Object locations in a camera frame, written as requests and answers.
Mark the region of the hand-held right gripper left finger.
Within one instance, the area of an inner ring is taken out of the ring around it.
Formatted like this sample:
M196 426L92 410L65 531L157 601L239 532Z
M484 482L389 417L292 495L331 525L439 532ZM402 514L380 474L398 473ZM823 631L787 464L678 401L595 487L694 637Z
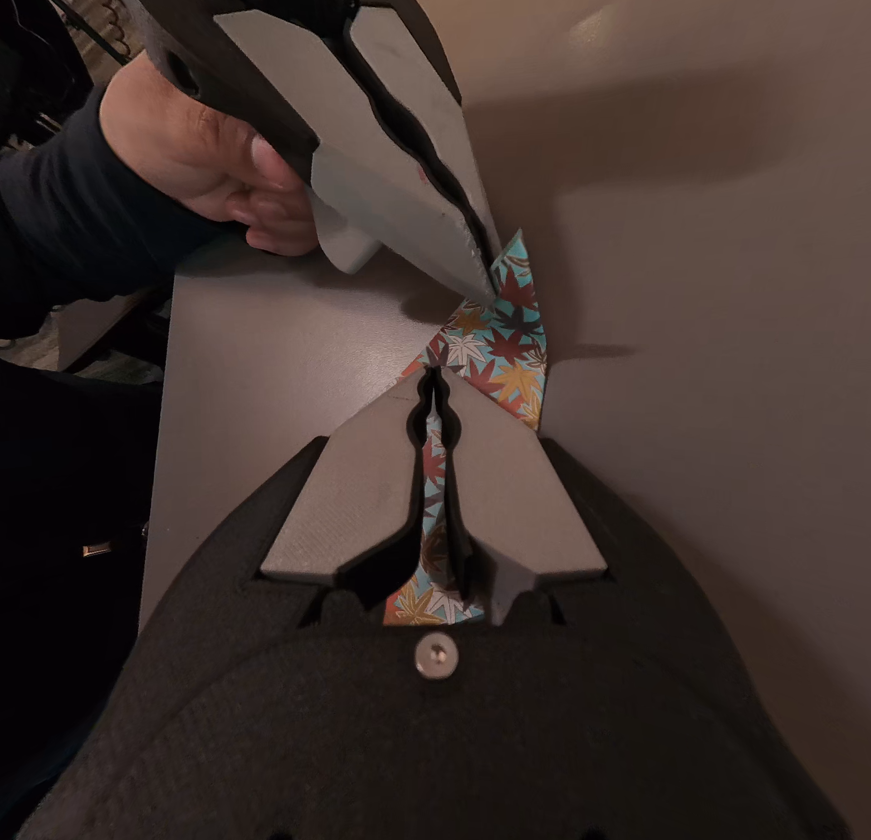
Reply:
M265 578L347 590L371 609L412 577L431 382L421 368L332 433L261 564Z

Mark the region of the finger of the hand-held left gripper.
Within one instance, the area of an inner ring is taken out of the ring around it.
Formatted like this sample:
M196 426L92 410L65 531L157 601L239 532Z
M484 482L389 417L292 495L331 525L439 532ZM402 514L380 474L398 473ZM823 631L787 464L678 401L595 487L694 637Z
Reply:
M361 6L348 41L382 93L380 110L394 134L463 212L489 271L502 247L461 103L394 9Z
M332 264L354 274L385 246L450 290L494 301L493 274L463 212L387 136L362 86L324 41L261 10L215 22L319 141L309 192Z

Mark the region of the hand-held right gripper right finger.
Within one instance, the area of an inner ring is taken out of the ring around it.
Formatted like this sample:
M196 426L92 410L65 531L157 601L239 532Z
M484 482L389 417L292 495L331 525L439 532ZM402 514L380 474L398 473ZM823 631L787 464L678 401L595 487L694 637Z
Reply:
M601 577L597 548L535 431L448 368L435 372L450 566L502 625L516 598Z

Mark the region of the maple leaf patterned origami paper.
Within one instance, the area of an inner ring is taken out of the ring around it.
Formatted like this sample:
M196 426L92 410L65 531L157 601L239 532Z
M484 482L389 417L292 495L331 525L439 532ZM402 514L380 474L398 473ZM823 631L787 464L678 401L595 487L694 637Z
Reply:
M548 369L547 342L521 231L492 269L499 285L493 305L463 301L401 377L424 367L447 368L536 431ZM410 580L388 596L385 626L445 626L484 616L483 605L462 599L454 584L443 512L446 455L441 417L432 409L422 449L419 562Z

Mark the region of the person's left forearm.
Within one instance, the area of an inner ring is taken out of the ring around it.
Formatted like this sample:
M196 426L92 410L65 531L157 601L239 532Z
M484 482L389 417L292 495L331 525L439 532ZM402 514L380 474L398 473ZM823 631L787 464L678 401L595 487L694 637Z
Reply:
M62 130L1 162L1 337L38 333L50 311L157 286L232 223L158 192L115 155L92 91Z

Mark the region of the person's left hand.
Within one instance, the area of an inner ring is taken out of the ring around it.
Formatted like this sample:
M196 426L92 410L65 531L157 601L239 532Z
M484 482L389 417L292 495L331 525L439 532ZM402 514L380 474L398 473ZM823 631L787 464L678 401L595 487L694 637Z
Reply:
M285 257L319 246L299 174L254 127L180 92L145 51L108 83L99 122L143 181L209 221L244 225L249 246Z

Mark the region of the dark office chair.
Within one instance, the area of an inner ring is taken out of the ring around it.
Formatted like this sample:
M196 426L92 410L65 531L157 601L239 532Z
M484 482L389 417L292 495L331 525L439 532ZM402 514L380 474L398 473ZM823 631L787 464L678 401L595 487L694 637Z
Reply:
M1 143L33 147L60 131L93 81L49 0L1 0Z

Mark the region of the person's dark clothed body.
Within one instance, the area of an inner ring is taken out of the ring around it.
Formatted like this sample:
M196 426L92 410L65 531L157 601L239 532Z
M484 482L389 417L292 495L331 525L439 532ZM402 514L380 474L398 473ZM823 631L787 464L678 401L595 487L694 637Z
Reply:
M161 397L2 361L2 838L81 747L136 639Z

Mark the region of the black metal frame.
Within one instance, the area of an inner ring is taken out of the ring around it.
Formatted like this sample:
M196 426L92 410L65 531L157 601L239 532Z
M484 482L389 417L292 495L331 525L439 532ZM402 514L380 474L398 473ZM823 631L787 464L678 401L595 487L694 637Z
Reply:
M126 65L131 57L130 54L117 50L113 44L104 39L99 32L91 27L86 20L73 7L72 0L49 0L64 15L68 25L81 32L93 41L101 50L108 54L115 62Z

